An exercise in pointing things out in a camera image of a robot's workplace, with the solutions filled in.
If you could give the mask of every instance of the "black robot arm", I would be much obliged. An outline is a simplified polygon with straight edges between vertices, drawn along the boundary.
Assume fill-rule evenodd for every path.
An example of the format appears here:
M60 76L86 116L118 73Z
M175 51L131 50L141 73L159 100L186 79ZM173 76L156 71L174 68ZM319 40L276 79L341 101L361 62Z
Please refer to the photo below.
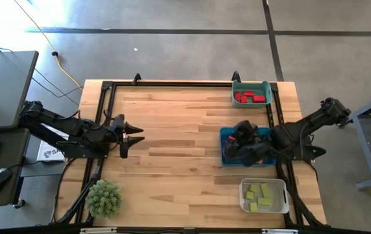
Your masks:
M124 122L122 114L115 117L108 127L76 118L76 114L63 117L44 109L40 101L26 101L19 114L18 127L27 128L32 135L56 147L68 158L102 159L107 156L111 143L119 144L120 156L126 158L129 147L144 139L127 136L143 130ZM68 134L68 140L46 125Z
M226 157L239 158L244 166L262 159L279 157L281 160L313 160L326 151L312 146L309 135L325 125L343 124L351 113L341 102L331 97L321 107L298 122L277 125L270 136L261 136L257 127L247 120L235 126L235 133L223 149Z

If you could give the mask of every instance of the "green plant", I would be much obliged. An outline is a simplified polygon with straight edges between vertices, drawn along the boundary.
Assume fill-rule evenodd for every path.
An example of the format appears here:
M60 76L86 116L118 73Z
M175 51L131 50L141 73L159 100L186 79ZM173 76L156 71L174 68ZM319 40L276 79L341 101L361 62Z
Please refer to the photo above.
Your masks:
M119 187L102 179L90 188L86 197L86 208L93 217L111 218L119 211L121 204Z

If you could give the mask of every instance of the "wooden tabletop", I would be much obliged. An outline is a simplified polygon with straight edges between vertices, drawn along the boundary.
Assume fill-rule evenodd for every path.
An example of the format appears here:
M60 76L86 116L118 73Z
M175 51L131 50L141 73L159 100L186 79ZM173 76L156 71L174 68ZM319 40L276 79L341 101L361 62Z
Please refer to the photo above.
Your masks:
M82 118L94 120L102 82L86 81L80 104ZM301 111L295 84L277 84L285 121L299 120ZM268 127L266 109L234 108L230 99L230 88L118 87L112 115L124 114L130 124L144 129L136 135L146 139L129 150L127 159L121 159L116 149L105 160L101 178L120 186L123 203L118 215L111 219L96 218L94 225L284 227L281 214L248 214L239 206L241 180L276 178L274 166L221 165L221 127L232 127L242 120ZM277 122L274 104L272 110ZM61 184L58 217L79 195L85 163L85 159L77 159L68 168ZM313 170L304 162L294 162L294 171L300 197L317 219L325 223Z

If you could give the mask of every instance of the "blue tray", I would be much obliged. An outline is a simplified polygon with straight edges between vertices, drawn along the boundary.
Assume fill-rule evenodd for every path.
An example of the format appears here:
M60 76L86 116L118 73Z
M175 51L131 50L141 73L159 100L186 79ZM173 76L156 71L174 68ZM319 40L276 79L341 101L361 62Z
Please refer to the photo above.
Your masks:
M259 133L262 136L269 135L270 128L268 127L259 127ZM235 132L234 127L222 127L220 129L220 152L222 157L223 166L243 166L240 159L227 159L223 155L223 147L226 142L229 140L229 136ZM276 159L265 159L262 164L253 164L253 166L275 166Z

